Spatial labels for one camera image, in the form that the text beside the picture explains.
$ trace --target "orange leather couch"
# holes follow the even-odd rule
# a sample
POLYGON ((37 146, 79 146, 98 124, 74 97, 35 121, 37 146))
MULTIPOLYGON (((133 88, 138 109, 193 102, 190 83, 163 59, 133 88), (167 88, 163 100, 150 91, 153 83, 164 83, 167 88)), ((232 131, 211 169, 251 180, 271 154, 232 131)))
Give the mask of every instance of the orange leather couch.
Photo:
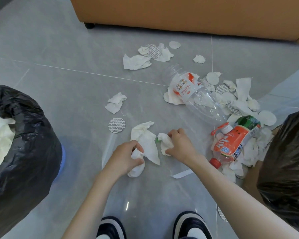
POLYGON ((299 42, 299 0, 71 0, 78 19, 299 42))

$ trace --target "left hand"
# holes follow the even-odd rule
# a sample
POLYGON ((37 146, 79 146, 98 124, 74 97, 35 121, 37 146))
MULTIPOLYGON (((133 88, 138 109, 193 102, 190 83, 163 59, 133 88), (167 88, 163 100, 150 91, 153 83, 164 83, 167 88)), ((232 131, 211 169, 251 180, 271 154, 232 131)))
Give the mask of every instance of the left hand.
POLYGON ((131 154, 135 148, 142 153, 144 152, 144 149, 136 140, 124 142, 117 146, 104 169, 113 173, 114 176, 121 177, 131 172, 136 166, 143 164, 144 160, 141 158, 132 159, 131 154))

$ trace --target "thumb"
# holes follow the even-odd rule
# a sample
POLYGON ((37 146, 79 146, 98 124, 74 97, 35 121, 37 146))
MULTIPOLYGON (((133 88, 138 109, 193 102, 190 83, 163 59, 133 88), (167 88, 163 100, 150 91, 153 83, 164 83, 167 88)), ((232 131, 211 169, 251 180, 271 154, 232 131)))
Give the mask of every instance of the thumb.
POLYGON ((136 166, 139 166, 141 164, 145 163, 144 159, 142 158, 137 158, 133 160, 133 168, 135 168, 136 166))
POLYGON ((168 148, 168 149, 165 150, 165 153, 174 156, 174 149, 173 148, 168 148))

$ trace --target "white cap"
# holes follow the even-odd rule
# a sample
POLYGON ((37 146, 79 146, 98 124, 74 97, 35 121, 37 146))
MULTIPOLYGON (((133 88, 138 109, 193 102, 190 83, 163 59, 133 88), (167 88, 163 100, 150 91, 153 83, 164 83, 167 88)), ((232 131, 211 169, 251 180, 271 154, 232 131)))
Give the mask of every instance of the white cap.
POLYGON ((222 130, 222 134, 227 134, 227 133, 229 133, 232 129, 233 129, 232 126, 228 124, 227 126, 221 128, 221 130, 222 130))

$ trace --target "white sock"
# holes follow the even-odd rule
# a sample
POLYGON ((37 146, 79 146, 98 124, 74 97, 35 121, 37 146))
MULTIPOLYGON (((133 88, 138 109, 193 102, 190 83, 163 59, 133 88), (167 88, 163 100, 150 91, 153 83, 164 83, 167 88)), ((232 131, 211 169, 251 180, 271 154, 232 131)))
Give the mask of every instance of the white sock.
POLYGON ((192 228, 189 230, 189 232, 187 233, 188 237, 195 237, 197 239, 207 239, 207 237, 205 236, 205 234, 203 233, 203 231, 201 229, 198 228, 192 228))
POLYGON ((111 239, 108 235, 99 235, 96 239, 111 239))

